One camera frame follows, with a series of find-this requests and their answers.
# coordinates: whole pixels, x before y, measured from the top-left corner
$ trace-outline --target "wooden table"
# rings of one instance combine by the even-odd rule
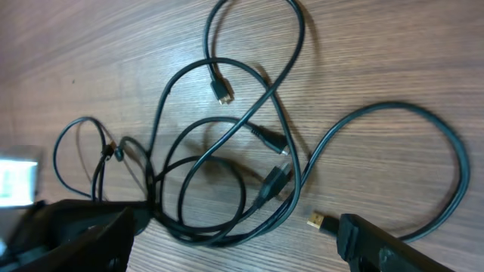
[[[306,41],[279,88],[302,164],[339,118],[383,100],[426,107],[448,121],[465,140],[472,178],[464,201],[436,232],[412,243],[459,271],[484,265],[484,4],[478,0],[301,0]],[[77,198],[56,180],[51,150],[61,129],[79,116],[96,116],[117,139],[131,135],[147,144],[157,100],[170,77],[202,55],[202,33],[216,1],[10,0],[0,3],[0,141],[6,147],[45,148],[40,199]],[[263,67],[274,79],[297,37],[296,18],[282,0],[233,1],[217,17],[216,53]],[[154,152],[161,168],[174,138],[206,116],[241,116],[261,95],[246,73],[221,67],[235,100],[220,106],[205,68],[173,89]],[[251,119],[281,130],[270,103]],[[196,129],[175,158],[200,154],[229,124]],[[88,190],[76,153],[75,131],[59,150],[62,175]],[[80,146],[92,174],[99,140],[83,125]],[[266,176],[283,159],[247,131],[216,153]],[[173,214],[182,178],[170,174],[166,209]],[[248,202],[259,181],[247,177]],[[110,200],[143,199],[123,164],[109,162]],[[306,224],[313,209],[354,212],[402,234],[429,221],[455,185],[455,162],[443,136],[430,123],[402,110],[361,118],[337,135],[319,159],[294,213],[277,230],[228,249],[180,245],[157,222],[137,236],[129,269],[347,271],[335,242]],[[186,196],[186,221],[227,221],[237,208],[233,177],[204,166]],[[272,200],[235,230],[250,230],[280,204]]]

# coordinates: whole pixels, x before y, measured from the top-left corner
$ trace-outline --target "gold-plated connector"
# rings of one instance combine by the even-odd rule
[[[312,212],[311,216],[309,216],[308,224],[319,229],[323,224],[323,219],[324,215],[318,212]]]

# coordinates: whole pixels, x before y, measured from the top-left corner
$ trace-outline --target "black object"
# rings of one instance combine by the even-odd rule
[[[134,236],[150,220],[146,204],[38,202],[7,241],[0,271],[125,271]]]
[[[351,272],[452,271],[357,215],[341,215],[337,248]]]
[[[254,205],[262,207],[266,202],[277,196],[290,180],[290,164],[285,163],[281,167],[275,166],[265,178],[259,195],[254,200]]]
[[[217,77],[212,83],[210,83],[210,85],[212,86],[216,100],[218,100],[220,104],[227,104],[232,100],[232,96],[228,90],[229,84],[225,79]]]
[[[338,230],[340,229],[340,220],[331,216],[324,216],[319,232],[327,234],[332,237],[337,237]]]

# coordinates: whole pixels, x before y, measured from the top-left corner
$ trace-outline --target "black cable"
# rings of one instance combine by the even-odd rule
[[[98,130],[99,136],[101,138],[101,148],[104,148],[104,146],[106,145],[106,138],[105,138],[104,133],[103,133],[102,124],[97,119],[92,118],[92,117],[89,117],[89,116],[80,117],[80,118],[72,121],[71,123],[69,123],[62,130],[62,132],[60,133],[59,137],[55,141],[55,144],[54,144],[54,152],[52,153],[52,165],[54,166],[54,173],[57,176],[57,179],[68,190],[70,190],[73,193],[77,193],[77,194],[79,194],[81,196],[85,196],[85,197],[89,197],[89,198],[92,197],[93,199],[95,199],[95,195],[93,193],[91,195],[89,195],[88,193],[81,192],[80,190],[74,189],[71,186],[67,185],[67,183],[61,177],[61,174],[59,174],[59,169],[57,167],[57,150],[59,149],[59,144],[61,144],[62,138],[69,131],[69,129],[72,128],[74,125],[77,125],[77,124],[80,124],[80,123],[86,122],[86,121],[92,122],[94,124],[94,126]],[[104,164],[98,169],[98,171],[100,173],[99,180],[100,180],[100,183],[102,184],[102,182],[104,180]]]
[[[161,94],[155,119],[154,119],[154,126],[151,132],[148,148],[145,149],[143,145],[138,141],[136,141],[136,139],[134,138],[124,137],[121,139],[119,146],[117,147],[114,153],[116,155],[116,158],[118,160],[123,159],[123,156],[124,156],[123,150],[127,144],[132,144],[138,150],[138,152],[144,157],[144,179],[145,179],[145,186],[147,188],[148,207],[152,211],[153,217],[157,221],[159,221],[163,226],[165,226],[166,229],[178,241],[182,243],[187,243],[189,245],[235,246],[237,244],[246,242],[247,240],[252,239],[255,236],[263,235],[264,233],[268,233],[269,231],[274,230],[290,216],[290,214],[292,213],[292,211],[294,210],[298,202],[301,187],[307,181],[308,176],[310,175],[313,167],[315,166],[315,163],[317,162],[319,156],[324,151],[324,148],[327,146],[330,139],[346,124],[358,118],[359,116],[362,116],[366,113],[374,112],[376,110],[384,110],[384,109],[410,110],[411,112],[417,113],[420,116],[424,117],[425,119],[433,123],[438,129],[442,131],[442,133],[447,137],[449,143],[453,147],[458,160],[458,171],[459,171],[458,185],[455,189],[455,192],[452,194],[451,199],[445,205],[444,209],[431,222],[423,226],[421,229],[416,230],[415,232],[410,233],[409,235],[405,235],[400,239],[406,242],[411,242],[411,241],[420,239],[423,236],[426,236],[428,233],[432,232],[437,227],[439,227],[452,214],[452,212],[457,208],[459,202],[464,197],[464,194],[467,190],[467,186],[469,184],[469,179],[470,179],[470,164],[464,148],[464,144],[448,125],[446,125],[441,119],[439,119],[437,116],[433,115],[431,112],[425,109],[422,109],[412,104],[401,103],[401,102],[379,103],[379,104],[370,105],[368,107],[364,107],[359,110],[356,110],[355,112],[350,113],[348,116],[341,119],[336,125],[334,125],[327,132],[327,134],[321,139],[315,151],[312,153],[304,171],[301,172],[299,160],[296,153],[296,147],[293,142],[290,129],[288,127],[287,121],[282,112],[280,101],[275,96],[275,92],[277,88],[283,82],[283,80],[289,73],[290,69],[296,62],[296,59],[299,56],[299,53],[301,52],[303,41],[304,41],[305,23],[304,23],[304,18],[303,18],[303,13],[301,11],[301,8],[294,0],[286,0],[286,1],[287,3],[290,4],[292,9],[295,11],[297,20],[299,22],[299,38],[297,40],[296,47],[294,49],[294,53],[291,59],[289,60],[288,64],[285,66],[285,68],[283,69],[279,77],[277,77],[274,84],[269,85],[263,79],[263,77],[257,73],[257,71],[255,71],[254,69],[252,69],[251,67],[247,66],[244,63],[241,63],[236,60],[228,59],[228,58],[210,57],[209,49],[208,49],[209,48],[208,46],[209,28],[212,24],[213,18],[216,15],[217,11],[223,6],[224,3],[227,2],[227,0],[221,0],[213,8],[206,22],[204,37],[203,37],[203,53],[205,55],[205,59],[191,63],[187,65],[185,68],[181,69],[179,72],[177,72],[169,80],[168,84],[163,90],[163,93]],[[207,119],[202,119],[188,126],[175,139],[175,142],[173,143],[170,151],[168,152],[168,155],[166,156],[165,163],[163,165],[163,170],[161,171],[161,173],[159,173],[158,175],[155,175],[154,167],[151,163],[151,157],[152,157],[155,140],[157,138],[157,130],[160,123],[163,107],[173,85],[184,74],[200,66],[208,66],[210,75],[214,79],[214,76],[218,76],[216,75],[215,65],[219,63],[229,64],[246,71],[251,76],[253,76],[257,81],[259,81],[259,83],[264,87],[265,93],[239,119],[235,119],[231,117],[209,117]],[[260,206],[260,202],[256,202],[252,204],[251,207],[249,207],[244,212],[244,207],[246,202],[246,191],[245,191],[246,189],[241,175],[238,173],[237,169],[231,166],[229,161],[212,155],[241,127],[246,127],[251,129],[252,133],[254,133],[255,135],[258,135],[259,137],[261,135],[260,128],[254,124],[249,123],[248,120],[269,98],[271,98],[272,103],[274,104],[276,113],[278,114],[278,118],[280,120],[281,126],[284,131],[287,146],[289,147],[289,150],[290,150],[290,156],[293,163],[294,190],[290,194],[290,196],[287,197],[287,199],[281,204],[281,206],[277,209],[277,211],[266,221],[261,223],[258,227],[251,230],[248,233],[228,235],[228,233],[234,228],[236,224],[240,223],[241,221],[251,216],[257,209],[261,208],[261,206]],[[70,127],[76,124],[76,121],[70,123],[62,131],[59,139],[57,139],[57,142],[54,146],[54,171],[56,172],[56,175],[59,178],[60,182],[70,190],[74,190],[74,189],[67,186],[64,180],[62,180],[62,178],[58,174],[56,155],[57,155],[57,148],[58,148],[59,142],[61,141],[61,138],[65,135],[65,132]],[[234,123],[234,126],[230,128],[218,141],[216,141],[216,143],[213,144],[203,155],[192,156],[170,164],[172,155],[175,152],[176,147],[181,143],[182,139],[194,128],[208,122],[232,122]],[[105,146],[104,136],[102,135],[102,133],[100,134],[101,134],[101,141],[103,142],[103,146]],[[186,225],[183,220],[182,206],[185,198],[185,192],[195,172],[200,168],[200,166],[204,162],[207,162],[207,161],[220,163],[224,167],[231,170],[232,174],[236,177],[240,187],[240,202],[234,217],[230,221],[216,226],[211,226],[211,227],[191,227]],[[179,167],[180,165],[183,165],[188,162],[195,162],[195,163],[192,166],[191,170],[188,172],[181,186],[180,194],[178,195],[178,208],[177,208],[178,218],[177,219],[170,218],[163,210],[163,185],[165,181],[165,176],[168,172],[172,171],[174,168]],[[102,178],[103,178],[102,176],[104,175],[102,171],[104,170],[104,164],[105,164],[105,160],[103,160],[102,158],[96,169],[96,171],[98,170],[99,171],[98,173],[96,172],[96,174],[93,176],[93,184],[94,184],[93,188],[95,188],[95,179],[97,176],[99,176],[99,181],[100,181],[99,186],[102,187]],[[160,183],[158,196],[156,194],[157,183]],[[88,194],[82,193],[78,190],[74,190],[74,191],[82,194],[83,196],[89,196]],[[101,196],[101,194],[102,194],[102,188],[98,190],[98,195]],[[92,199],[96,199],[95,189],[92,190]]]

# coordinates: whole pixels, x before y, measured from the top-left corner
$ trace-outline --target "cable connector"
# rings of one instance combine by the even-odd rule
[[[109,159],[111,159],[111,156],[114,154],[115,149],[116,149],[116,144],[114,143],[114,141],[111,141],[109,144],[106,144],[103,147],[101,156],[106,156],[106,160],[108,161]]]
[[[338,235],[340,229],[340,220],[331,216],[325,216],[319,212],[312,212],[309,216],[308,224],[319,229],[319,232],[332,237]]]
[[[260,188],[259,195],[254,202],[258,208],[277,196],[290,181],[291,164],[284,163],[281,167],[275,166],[269,173]]]
[[[216,77],[212,83],[213,94],[215,94],[215,98],[222,104],[228,104],[234,98],[230,92],[230,84],[228,84],[228,80],[224,78]]]
[[[252,133],[257,136],[268,148],[272,149],[277,154],[285,156],[289,154],[286,136],[270,131],[264,127],[259,127],[258,131],[252,130]]]

